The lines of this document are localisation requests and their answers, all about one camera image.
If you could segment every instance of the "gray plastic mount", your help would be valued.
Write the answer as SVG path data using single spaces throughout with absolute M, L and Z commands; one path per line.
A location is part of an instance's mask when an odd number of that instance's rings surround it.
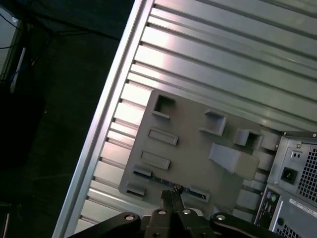
M 119 191 L 160 205 L 162 189 L 185 187 L 187 207 L 206 216 L 233 210 L 243 179 L 252 179 L 252 156 L 261 143 L 258 124 L 155 90 L 139 127 Z

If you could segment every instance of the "metal screw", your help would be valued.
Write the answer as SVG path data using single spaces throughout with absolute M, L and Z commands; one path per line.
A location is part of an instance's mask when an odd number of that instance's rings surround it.
M 126 219 L 127 221 L 132 221 L 132 220 L 134 219 L 134 216 L 128 215 L 128 216 L 125 217 L 125 219 Z
M 226 220 L 226 217 L 224 215 L 217 215 L 216 218 L 220 221 Z
M 185 215 L 188 215 L 188 214 L 191 214 L 191 211 L 188 210 L 188 209 L 185 209 L 185 210 L 183 210 L 183 213 L 184 213 Z
M 160 211 L 158 211 L 158 213 L 159 213 L 160 215 L 166 214 L 166 212 L 165 212 L 164 210 L 160 210 Z

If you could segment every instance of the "ventilation grille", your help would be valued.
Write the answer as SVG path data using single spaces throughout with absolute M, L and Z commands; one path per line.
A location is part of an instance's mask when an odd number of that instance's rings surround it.
M 317 151 L 309 152 L 298 186 L 299 194 L 317 202 Z
M 285 238 L 302 238 L 299 234 L 290 229 L 287 225 L 284 225 L 283 229 L 277 228 L 276 233 Z

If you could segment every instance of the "label sticker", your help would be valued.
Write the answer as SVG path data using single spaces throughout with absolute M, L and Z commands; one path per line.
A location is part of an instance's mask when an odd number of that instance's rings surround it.
M 289 200 L 290 203 L 292 203 L 294 206 L 297 206 L 298 208 L 302 209 L 303 211 L 311 214 L 312 216 L 317 218 L 317 212 L 314 210 L 310 209 L 309 207 L 304 206 L 303 204 L 293 200 L 292 198 Z

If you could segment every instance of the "port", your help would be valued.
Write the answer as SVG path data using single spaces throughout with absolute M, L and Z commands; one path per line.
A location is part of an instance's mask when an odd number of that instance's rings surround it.
M 291 158 L 298 159 L 302 156 L 302 152 L 300 151 L 292 151 Z
M 294 184 L 296 177 L 297 177 L 297 171 L 288 167 L 285 167 L 282 173 L 281 180 L 288 182 L 290 184 Z

